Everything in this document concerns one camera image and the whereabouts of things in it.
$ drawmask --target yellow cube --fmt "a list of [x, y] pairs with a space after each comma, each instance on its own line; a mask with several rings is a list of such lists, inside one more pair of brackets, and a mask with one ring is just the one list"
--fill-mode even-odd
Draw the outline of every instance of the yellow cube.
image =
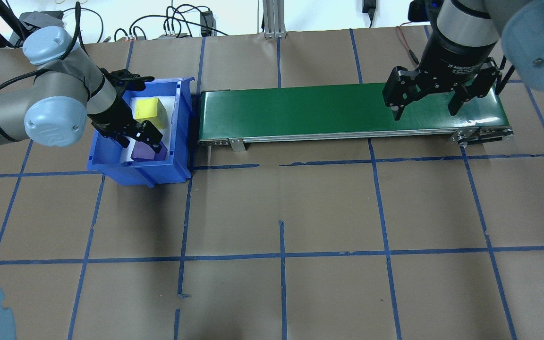
[[134, 119], [142, 123], [151, 121], [157, 129], [165, 129], [167, 126], [167, 110], [158, 97], [138, 99]]

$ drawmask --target blue plastic bin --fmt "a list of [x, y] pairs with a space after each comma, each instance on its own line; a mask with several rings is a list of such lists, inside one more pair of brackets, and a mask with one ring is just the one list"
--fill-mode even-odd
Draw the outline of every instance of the blue plastic bin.
[[144, 91], [126, 91], [123, 99], [130, 103], [133, 97], [175, 96], [170, 140], [164, 140], [169, 150], [165, 161], [124, 161], [123, 148], [110, 138], [93, 134], [88, 170], [98, 170], [120, 185], [147, 185], [183, 183], [190, 178], [188, 171], [188, 122], [194, 116], [190, 97], [190, 78], [156, 79], [146, 83]]

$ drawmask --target green conveyor belt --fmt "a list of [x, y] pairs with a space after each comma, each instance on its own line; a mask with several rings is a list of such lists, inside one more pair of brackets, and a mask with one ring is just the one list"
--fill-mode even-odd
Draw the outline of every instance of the green conveyor belt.
[[205, 92], [199, 142], [408, 136], [509, 126], [493, 91], [463, 105], [456, 116], [447, 109], [451, 93], [428, 95], [407, 106], [395, 122], [384, 105], [383, 87], [376, 83]]

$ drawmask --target white wall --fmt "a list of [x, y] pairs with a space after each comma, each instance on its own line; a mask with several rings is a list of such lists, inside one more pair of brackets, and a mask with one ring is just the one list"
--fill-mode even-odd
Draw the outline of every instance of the white wall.
[[[62, 10], [74, 6], [73, 0], [56, 4], [54, 0], [8, 0], [15, 14], [23, 12]], [[211, 7], [219, 30], [230, 35], [253, 34], [260, 31], [263, 9], [262, 0], [174, 0], [174, 5], [190, 3], [195, 6]], [[378, 0], [375, 14], [375, 27], [396, 26], [406, 19], [410, 0]], [[117, 28], [125, 28], [144, 15], [164, 15], [170, 0], [87, 0], [83, 7], [93, 9], [104, 20], [104, 37], [112, 36]], [[285, 22], [288, 31], [338, 30], [369, 26], [369, 17], [361, 13], [362, 0], [285, 0]], [[199, 22], [198, 13], [186, 13], [188, 21]], [[72, 11], [65, 13], [64, 22], [67, 30], [74, 30]], [[148, 18], [139, 22], [148, 39], [163, 34], [163, 18]], [[85, 43], [94, 43], [100, 34], [98, 17], [88, 11], [81, 15], [82, 35]], [[192, 26], [195, 36], [200, 30]], [[0, 32], [3, 36], [11, 35], [11, 28], [0, 18]]]

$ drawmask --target purple cube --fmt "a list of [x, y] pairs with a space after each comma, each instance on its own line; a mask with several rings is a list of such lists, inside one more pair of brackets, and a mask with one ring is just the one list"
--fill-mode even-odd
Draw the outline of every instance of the purple cube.
[[164, 161], [167, 157], [167, 147], [161, 142], [161, 150], [155, 153], [148, 144], [136, 142], [134, 150], [131, 153], [131, 159], [138, 162]]

